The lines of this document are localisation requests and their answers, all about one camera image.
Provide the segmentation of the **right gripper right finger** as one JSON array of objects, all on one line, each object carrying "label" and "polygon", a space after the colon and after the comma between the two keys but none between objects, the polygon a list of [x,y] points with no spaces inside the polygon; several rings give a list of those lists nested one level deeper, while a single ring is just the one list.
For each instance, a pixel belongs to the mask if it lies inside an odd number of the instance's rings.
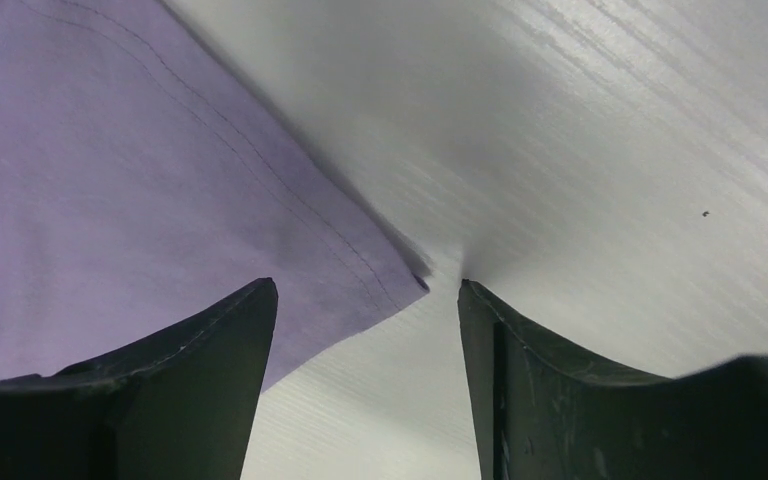
[{"label": "right gripper right finger", "polygon": [[768,479],[768,356],[669,379],[596,354],[462,282],[484,479]]}]

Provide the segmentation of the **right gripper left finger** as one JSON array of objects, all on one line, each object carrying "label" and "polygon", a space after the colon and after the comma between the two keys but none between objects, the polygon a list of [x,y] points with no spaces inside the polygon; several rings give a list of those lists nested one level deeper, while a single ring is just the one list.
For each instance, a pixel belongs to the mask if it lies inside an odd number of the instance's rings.
[{"label": "right gripper left finger", "polygon": [[251,282],[51,376],[0,381],[0,479],[237,479],[276,323]]}]

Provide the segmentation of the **purple t shirt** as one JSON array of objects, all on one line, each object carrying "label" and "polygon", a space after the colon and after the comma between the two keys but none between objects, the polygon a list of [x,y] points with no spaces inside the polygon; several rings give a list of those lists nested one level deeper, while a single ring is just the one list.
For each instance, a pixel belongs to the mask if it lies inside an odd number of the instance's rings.
[{"label": "purple t shirt", "polygon": [[0,1],[0,379],[269,277],[272,385],[426,292],[157,1]]}]

